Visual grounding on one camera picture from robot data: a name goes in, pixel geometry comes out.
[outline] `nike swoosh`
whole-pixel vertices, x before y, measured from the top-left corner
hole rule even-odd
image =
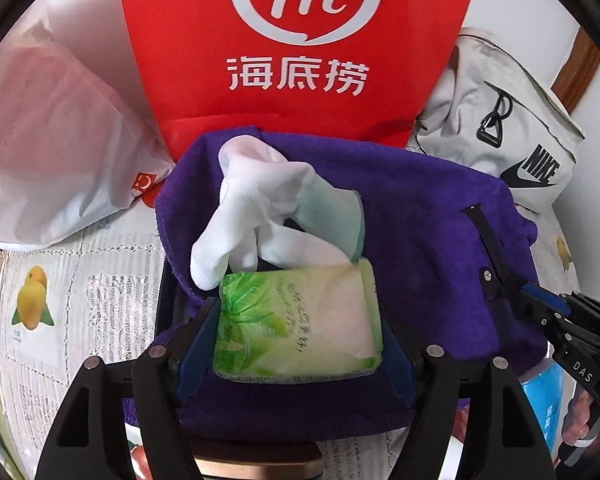
[[[518,170],[526,159],[521,160],[519,163],[514,164],[510,168],[507,168],[500,174],[500,178],[509,187],[551,187],[555,184],[545,184],[544,182],[538,182],[537,180],[527,180],[526,178],[520,178],[518,176]]]

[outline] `white plastic bag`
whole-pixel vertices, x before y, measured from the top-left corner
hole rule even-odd
[[[542,212],[571,179],[583,139],[490,32],[463,28],[409,146],[500,177],[516,203]]]
[[[0,242],[59,242],[129,207],[172,167],[158,133],[54,41],[46,18],[5,38]]]

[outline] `white wall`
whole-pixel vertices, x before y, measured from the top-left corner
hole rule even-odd
[[[600,68],[572,117],[587,139],[555,212],[582,291],[600,300]]]
[[[142,117],[152,116],[142,90],[121,0],[46,0],[60,43],[115,88]]]
[[[464,26],[493,32],[547,87],[569,57],[579,28],[558,0],[471,0]]]

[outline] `purple towel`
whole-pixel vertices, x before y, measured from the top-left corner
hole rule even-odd
[[[156,202],[167,258],[194,308],[202,304],[203,294],[189,275],[189,257],[218,207],[218,151],[228,139],[245,134],[288,160],[310,163],[333,186],[360,193],[366,224],[363,255],[374,267],[378,299],[426,344],[439,344],[463,360],[503,355],[517,374],[544,357],[547,342],[541,332],[513,318],[513,345],[501,347],[478,278],[490,261],[477,230],[461,212],[480,203],[507,263],[536,282],[529,250],[536,226],[517,213],[507,186],[446,160],[370,142],[266,134],[256,128],[198,138]],[[134,423],[130,402],[125,411],[127,421]],[[413,412],[394,396],[381,366],[364,378],[294,386],[233,383],[208,372],[180,418],[187,434],[275,442],[381,433],[408,426]]]

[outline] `blue packaging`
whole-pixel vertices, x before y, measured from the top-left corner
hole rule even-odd
[[[522,383],[540,423],[549,451],[554,448],[562,403],[562,369],[553,361],[539,375]]]

